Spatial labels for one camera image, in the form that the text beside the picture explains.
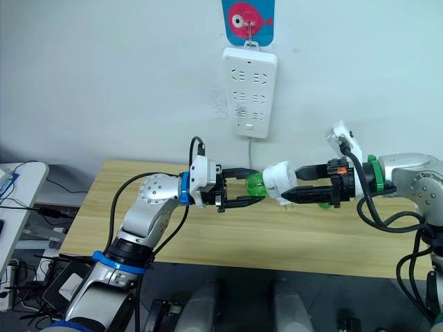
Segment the tabletop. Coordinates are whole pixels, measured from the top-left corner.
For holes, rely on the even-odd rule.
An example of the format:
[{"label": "tabletop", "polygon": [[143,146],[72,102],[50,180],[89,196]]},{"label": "tabletop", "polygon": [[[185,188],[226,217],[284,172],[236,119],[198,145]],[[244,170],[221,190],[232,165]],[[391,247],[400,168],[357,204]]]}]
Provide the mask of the tabletop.
[{"label": "tabletop", "polygon": [[[19,174],[19,177],[15,180],[14,190],[11,192],[12,187],[10,187],[6,191],[6,194],[11,192],[9,198],[16,199],[21,204],[32,207],[35,197],[48,175],[48,166],[38,162],[0,164],[0,166],[2,169],[9,169],[10,171],[17,168],[16,173]],[[1,206],[19,207],[17,203],[10,199],[3,201],[0,198]],[[0,233],[0,276],[3,275],[7,265],[6,262],[9,262],[11,258],[28,215],[28,210],[0,208],[0,219],[4,220],[3,230]]]},{"label": "tabletop", "polygon": [[[143,172],[184,171],[184,165],[107,160],[60,251],[91,255],[104,249],[112,198],[127,179]],[[135,202],[141,181],[122,193],[116,210],[115,233]],[[228,197],[244,193],[243,181],[228,182]],[[382,218],[414,208],[406,199],[374,201]],[[183,211],[184,207],[175,210],[163,238],[175,229]],[[393,226],[414,222],[406,217]],[[293,204],[285,208],[266,198],[249,207],[227,209],[225,213],[217,213],[214,206],[200,210],[193,205],[184,227],[156,260],[393,278],[399,259],[412,251],[413,237],[413,234],[385,233],[366,225],[358,217],[354,201],[342,203],[340,209],[324,210],[317,205]],[[428,257],[418,259],[416,278],[426,279],[430,269]]]}]

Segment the white desk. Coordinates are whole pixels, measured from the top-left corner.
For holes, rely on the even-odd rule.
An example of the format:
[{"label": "white desk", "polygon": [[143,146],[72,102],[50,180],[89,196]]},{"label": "white desk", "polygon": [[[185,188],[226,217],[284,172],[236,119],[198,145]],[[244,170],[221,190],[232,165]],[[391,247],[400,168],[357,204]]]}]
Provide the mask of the white desk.
[{"label": "white desk", "polygon": [[[20,164],[21,163],[0,164],[0,166],[1,168],[14,169]],[[20,176],[15,181],[15,190],[9,198],[17,199],[24,205],[32,207],[35,197],[43,185],[46,175],[48,175],[48,166],[43,163],[26,163],[20,166],[16,172],[20,174]],[[1,206],[19,206],[10,199],[3,201]],[[8,265],[15,244],[20,237],[26,220],[28,219],[28,215],[28,210],[0,208],[0,219],[4,220],[3,230],[0,234],[0,275],[3,275],[5,267]]]}]

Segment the blue ring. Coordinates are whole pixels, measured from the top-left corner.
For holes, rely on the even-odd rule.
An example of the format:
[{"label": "blue ring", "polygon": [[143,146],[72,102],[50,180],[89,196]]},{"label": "blue ring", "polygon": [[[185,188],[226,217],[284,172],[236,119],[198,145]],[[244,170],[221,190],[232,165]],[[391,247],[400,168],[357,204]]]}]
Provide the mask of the blue ring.
[{"label": "blue ring", "polygon": [[183,176],[181,177],[179,202],[185,205],[191,205],[188,195],[188,186],[189,186],[189,172],[184,172]]},{"label": "blue ring", "polygon": [[106,258],[101,251],[97,250],[92,254],[92,258],[100,263],[109,266],[110,268],[115,268],[120,271],[134,273],[135,275],[144,275],[146,272],[145,268],[137,268],[135,266],[129,266],[117,263],[116,261],[112,261],[109,258]]}]

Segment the floor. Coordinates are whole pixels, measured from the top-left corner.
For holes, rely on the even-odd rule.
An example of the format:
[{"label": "floor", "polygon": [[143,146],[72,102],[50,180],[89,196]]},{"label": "floor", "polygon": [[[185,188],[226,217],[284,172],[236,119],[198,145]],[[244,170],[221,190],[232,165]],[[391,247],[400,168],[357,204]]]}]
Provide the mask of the floor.
[{"label": "floor", "polygon": [[[14,257],[38,267],[39,259],[33,255],[42,253],[42,250],[16,250]],[[337,331],[339,312],[359,318],[363,332],[373,332],[379,327],[389,332],[428,332],[431,329],[396,282],[390,279],[167,263],[154,263],[145,275],[141,326],[145,326],[153,299],[185,303],[198,287],[216,279],[223,285],[217,332],[272,331],[269,285],[271,280],[281,277],[299,292],[317,332]],[[419,287],[424,292],[423,282],[419,282]],[[0,313],[0,332],[38,331],[34,323],[28,326],[29,320],[20,320],[22,315],[12,311]],[[162,331],[173,331],[176,319],[166,319]],[[40,327],[48,324],[44,321]],[[127,328],[127,331],[133,330],[134,320]]]}]

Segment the pink fish illustration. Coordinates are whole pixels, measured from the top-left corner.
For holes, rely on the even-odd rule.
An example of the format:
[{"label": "pink fish illustration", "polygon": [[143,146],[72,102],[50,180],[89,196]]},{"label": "pink fish illustration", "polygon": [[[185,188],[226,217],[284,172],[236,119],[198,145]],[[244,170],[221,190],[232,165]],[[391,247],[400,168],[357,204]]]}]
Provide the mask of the pink fish illustration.
[{"label": "pink fish illustration", "polygon": [[263,24],[271,25],[272,18],[263,20],[254,6],[247,2],[234,3],[228,12],[229,27],[234,35],[240,38],[248,38],[248,24],[251,25],[251,34],[254,36]]}]

